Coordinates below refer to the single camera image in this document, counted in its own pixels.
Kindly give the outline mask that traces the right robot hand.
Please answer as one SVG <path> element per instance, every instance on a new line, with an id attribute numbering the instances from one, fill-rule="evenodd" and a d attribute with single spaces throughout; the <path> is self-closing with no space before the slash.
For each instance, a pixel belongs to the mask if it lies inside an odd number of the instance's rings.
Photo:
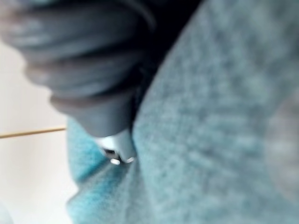
<path id="1" fill-rule="evenodd" d="M 136 157 L 135 113 L 198 0 L 3 0 L 0 37 L 27 78 L 114 164 Z"/>

